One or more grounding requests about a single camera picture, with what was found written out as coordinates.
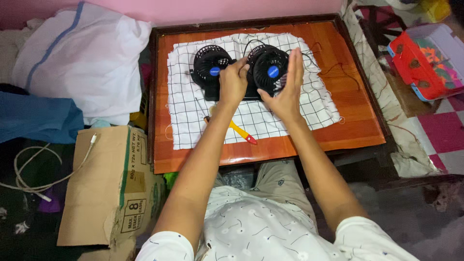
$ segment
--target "hand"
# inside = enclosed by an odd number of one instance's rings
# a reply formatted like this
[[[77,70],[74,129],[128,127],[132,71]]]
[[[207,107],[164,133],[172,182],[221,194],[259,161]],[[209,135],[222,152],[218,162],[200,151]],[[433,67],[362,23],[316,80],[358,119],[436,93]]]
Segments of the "hand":
[[[261,99],[288,127],[289,124],[301,121],[300,91],[303,84],[303,56],[300,48],[293,49],[289,57],[287,84],[276,97],[258,89]]]
[[[245,97],[248,85],[246,73],[250,68],[250,65],[246,64],[246,61],[247,57],[243,57],[219,73],[219,83],[221,86],[219,104],[234,106],[236,109],[243,97]]]

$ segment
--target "dark wooden frame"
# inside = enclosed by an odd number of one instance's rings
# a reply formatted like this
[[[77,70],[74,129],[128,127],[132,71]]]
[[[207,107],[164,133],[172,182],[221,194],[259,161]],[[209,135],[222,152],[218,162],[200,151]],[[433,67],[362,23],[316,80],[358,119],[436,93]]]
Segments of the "dark wooden frame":
[[[158,61],[158,39],[159,37],[166,34],[179,34],[179,33],[200,33],[208,31],[218,30],[232,30],[240,28],[263,28],[268,26],[277,25],[288,25],[288,24],[302,24],[302,23],[314,23],[314,22],[331,22],[340,35],[345,39],[348,49],[353,57],[356,68],[362,78],[363,84],[366,86],[367,93],[372,108],[377,117],[377,121],[380,124],[383,135],[385,138],[390,136],[390,130],[383,118],[377,99],[375,98],[374,92],[371,89],[370,83],[361,62],[359,61],[358,55],[354,48],[353,42],[348,33],[348,29],[337,13],[320,14],[320,15],[305,15],[305,16],[291,16],[291,17],[278,17],[278,18],[267,18],[257,20],[243,20],[243,21],[229,21],[229,22],[218,22],[218,23],[205,23],[197,25],[181,25],[181,26],[167,26],[167,27],[156,27],[153,28],[150,35],[149,48],[151,51],[151,64],[152,64],[152,77],[150,81],[149,89],[149,115],[148,115],[148,158],[150,163],[154,164],[154,152],[155,152],[155,115],[154,107],[156,101],[156,79],[157,79],[157,61]]]

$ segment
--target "person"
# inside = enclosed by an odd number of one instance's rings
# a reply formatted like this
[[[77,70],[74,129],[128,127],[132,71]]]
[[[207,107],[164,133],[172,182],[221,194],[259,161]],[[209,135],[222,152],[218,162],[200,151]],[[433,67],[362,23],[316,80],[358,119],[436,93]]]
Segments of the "person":
[[[137,261],[417,260],[398,246],[359,204],[300,114],[303,57],[289,57],[287,82],[265,104],[286,126],[333,244],[317,234],[314,212],[292,161],[264,163],[244,192],[217,179],[227,128],[247,87],[246,58],[220,72],[220,99],[185,162]]]

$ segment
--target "white charging cable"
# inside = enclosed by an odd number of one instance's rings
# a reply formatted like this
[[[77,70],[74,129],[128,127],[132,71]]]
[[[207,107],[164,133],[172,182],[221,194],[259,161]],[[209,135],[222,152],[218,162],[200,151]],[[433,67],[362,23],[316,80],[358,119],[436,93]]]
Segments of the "white charging cable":
[[[28,193],[35,193],[36,195],[38,195],[39,197],[41,197],[42,199],[48,201],[48,202],[51,202],[52,199],[41,194],[40,192],[44,191],[44,190],[47,190],[49,188],[51,188],[53,185],[55,184],[58,184],[68,178],[70,178],[76,171],[78,171],[82,165],[84,164],[85,160],[87,160],[87,157],[89,156],[89,153],[90,153],[90,150],[92,149],[93,147],[93,144],[95,143],[97,139],[97,134],[95,133],[93,136],[92,136],[92,139],[90,140],[90,146],[89,146],[89,149],[87,150],[87,153],[85,154],[85,157],[84,157],[84,160],[81,162],[81,164],[79,165],[79,167],[73,171],[71,174],[67,175],[66,177],[60,179],[60,180],[57,180],[53,183],[50,183],[50,184],[47,184],[47,185],[43,185],[43,186],[38,186],[38,187],[29,187],[26,182],[24,182],[24,180],[21,178],[21,172],[23,171],[24,167],[29,163],[31,162],[40,152],[43,152],[44,150],[48,150],[49,152],[53,153],[59,160],[60,164],[63,163],[63,161],[61,160],[60,156],[52,151],[51,149],[48,148],[48,146],[50,145],[50,143],[48,143],[47,145],[45,145],[44,147],[41,147],[41,146],[32,146],[32,147],[27,147],[25,149],[23,149],[22,151],[18,152],[18,154],[16,154],[16,157],[14,158],[14,173],[16,173],[16,187],[15,186],[11,186],[11,185],[7,185],[7,184],[4,184],[4,183],[0,183],[0,186],[3,186],[3,187],[6,187],[6,188],[10,188],[10,189],[16,189],[16,190],[22,190],[24,192],[28,192]],[[26,150],[29,150],[29,149],[40,149],[39,151],[37,151],[32,157],[30,157],[22,166],[20,169],[18,169],[18,157],[19,155],[21,155],[21,153],[23,153],[24,151]]]

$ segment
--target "white checkered fabric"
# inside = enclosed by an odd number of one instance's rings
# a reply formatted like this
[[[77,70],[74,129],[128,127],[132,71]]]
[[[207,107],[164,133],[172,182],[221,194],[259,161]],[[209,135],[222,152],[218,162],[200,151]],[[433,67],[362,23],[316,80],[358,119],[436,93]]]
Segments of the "white checkered fabric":
[[[211,40],[175,44],[174,50],[168,55],[168,106],[173,128],[174,150],[195,147],[206,127],[203,117],[209,113],[208,108],[215,105],[215,102],[204,99],[204,92],[190,77],[189,69],[193,69],[193,59],[197,51],[206,45],[219,45],[232,59],[240,59],[244,56],[246,44],[252,39],[288,51],[287,53],[293,48],[300,47],[301,51],[309,56],[303,56],[305,73],[300,97],[301,115],[312,130],[327,127],[340,120],[340,114],[329,92],[317,75],[321,69],[317,66],[308,45],[301,38],[289,33],[239,33]],[[246,55],[260,44],[258,41],[251,42],[247,47]],[[242,101],[232,120],[256,140],[288,135],[282,121],[266,108],[263,102]],[[229,128],[225,143],[236,142],[245,142],[245,139]]]

